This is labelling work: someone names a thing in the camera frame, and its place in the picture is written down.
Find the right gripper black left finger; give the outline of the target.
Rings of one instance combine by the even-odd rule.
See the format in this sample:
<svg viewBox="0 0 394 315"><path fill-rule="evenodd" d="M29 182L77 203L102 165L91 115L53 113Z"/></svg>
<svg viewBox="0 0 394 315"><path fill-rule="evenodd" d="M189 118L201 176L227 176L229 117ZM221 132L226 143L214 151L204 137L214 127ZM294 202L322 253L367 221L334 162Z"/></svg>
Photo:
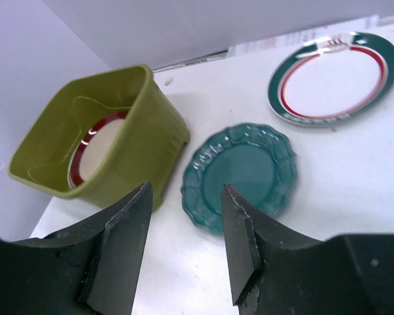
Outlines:
<svg viewBox="0 0 394 315"><path fill-rule="evenodd" d="M152 204L146 182L44 238L0 238L0 314L130 314Z"/></svg>

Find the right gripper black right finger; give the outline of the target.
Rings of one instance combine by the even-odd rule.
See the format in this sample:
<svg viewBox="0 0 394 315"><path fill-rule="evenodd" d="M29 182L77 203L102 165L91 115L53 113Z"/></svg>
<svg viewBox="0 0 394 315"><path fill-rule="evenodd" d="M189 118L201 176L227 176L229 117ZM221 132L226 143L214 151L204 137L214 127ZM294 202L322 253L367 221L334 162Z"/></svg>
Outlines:
<svg viewBox="0 0 394 315"><path fill-rule="evenodd" d="M394 234L303 235L221 194L232 303L241 314L394 314Z"/></svg>

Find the teal scalloped plate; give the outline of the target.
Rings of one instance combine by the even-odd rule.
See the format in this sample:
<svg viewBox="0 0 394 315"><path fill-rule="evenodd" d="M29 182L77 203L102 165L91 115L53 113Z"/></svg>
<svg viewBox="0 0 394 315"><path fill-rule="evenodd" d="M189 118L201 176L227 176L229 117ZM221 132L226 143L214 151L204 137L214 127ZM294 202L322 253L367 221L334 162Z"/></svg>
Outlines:
<svg viewBox="0 0 394 315"><path fill-rule="evenodd" d="M221 235L224 185L276 218L287 208L296 182L290 139L269 125L241 123L211 135L193 153L183 173L182 207L195 226Z"/></svg>

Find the beige plate with red rim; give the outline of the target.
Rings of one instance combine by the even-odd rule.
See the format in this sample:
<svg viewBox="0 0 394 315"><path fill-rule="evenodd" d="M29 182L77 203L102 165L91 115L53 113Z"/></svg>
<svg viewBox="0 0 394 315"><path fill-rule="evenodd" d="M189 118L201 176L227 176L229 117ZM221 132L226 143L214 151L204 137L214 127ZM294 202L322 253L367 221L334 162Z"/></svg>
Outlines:
<svg viewBox="0 0 394 315"><path fill-rule="evenodd" d="M80 140L68 167L68 184L75 188L89 180L101 166L120 132L127 110L113 112L96 122Z"/></svg>

